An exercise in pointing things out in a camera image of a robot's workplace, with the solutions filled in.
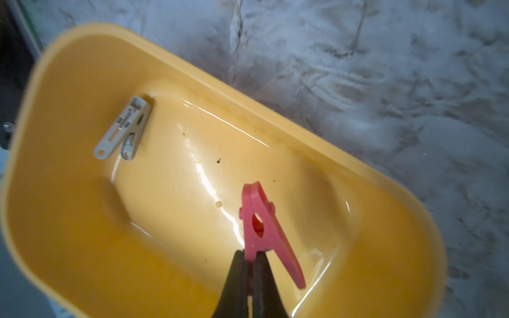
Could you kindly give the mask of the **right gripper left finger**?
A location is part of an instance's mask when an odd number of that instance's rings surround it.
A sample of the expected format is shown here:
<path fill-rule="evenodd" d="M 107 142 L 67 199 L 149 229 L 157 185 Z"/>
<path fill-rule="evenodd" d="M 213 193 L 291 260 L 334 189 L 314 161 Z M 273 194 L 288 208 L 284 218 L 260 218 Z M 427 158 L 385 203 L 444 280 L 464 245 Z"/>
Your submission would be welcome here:
<path fill-rule="evenodd" d="M 212 317 L 247 318 L 248 306 L 248 263 L 243 250 L 237 250 L 223 286 L 220 300 Z"/>

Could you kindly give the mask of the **yellow plastic storage box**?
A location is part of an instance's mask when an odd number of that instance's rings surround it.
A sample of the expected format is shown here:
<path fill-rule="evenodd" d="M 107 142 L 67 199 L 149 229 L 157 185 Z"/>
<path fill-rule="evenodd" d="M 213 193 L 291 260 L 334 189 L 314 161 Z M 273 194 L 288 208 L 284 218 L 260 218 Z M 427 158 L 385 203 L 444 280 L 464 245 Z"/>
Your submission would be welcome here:
<path fill-rule="evenodd" d="M 135 157 L 94 148 L 134 97 Z M 302 267 L 267 257 L 290 317 L 433 317 L 444 244 L 400 184 L 115 25 L 78 26 L 35 66 L 1 187 L 22 273 L 80 317 L 210 317 L 260 182 Z"/>

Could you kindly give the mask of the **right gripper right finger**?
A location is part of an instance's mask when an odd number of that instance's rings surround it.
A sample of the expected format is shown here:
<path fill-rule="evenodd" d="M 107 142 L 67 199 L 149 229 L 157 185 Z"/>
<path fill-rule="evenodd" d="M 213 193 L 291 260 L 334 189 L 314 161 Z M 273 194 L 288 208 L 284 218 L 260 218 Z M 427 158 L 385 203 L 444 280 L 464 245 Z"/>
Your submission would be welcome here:
<path fill-rule="evenodd" d="M 253 265 L 253 317 L 289 318 L 265 252 L 258 252 Z"/>

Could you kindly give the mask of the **red clothespin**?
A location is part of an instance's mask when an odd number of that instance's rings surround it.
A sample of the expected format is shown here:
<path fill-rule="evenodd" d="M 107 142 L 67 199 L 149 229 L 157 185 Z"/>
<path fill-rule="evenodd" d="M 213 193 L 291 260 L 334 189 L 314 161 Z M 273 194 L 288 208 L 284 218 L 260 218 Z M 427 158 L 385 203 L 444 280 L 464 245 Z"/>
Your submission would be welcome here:
<path fill-rule="evenodd" d="M 245 184 L 241 194 L 239 218 L 243 221 L 245 259 L 255 263 L 258 253 L 274 251 L 299 289 L 306 287 L 304 273 L 281 227 L 273 202 L 260 182 Z"/>

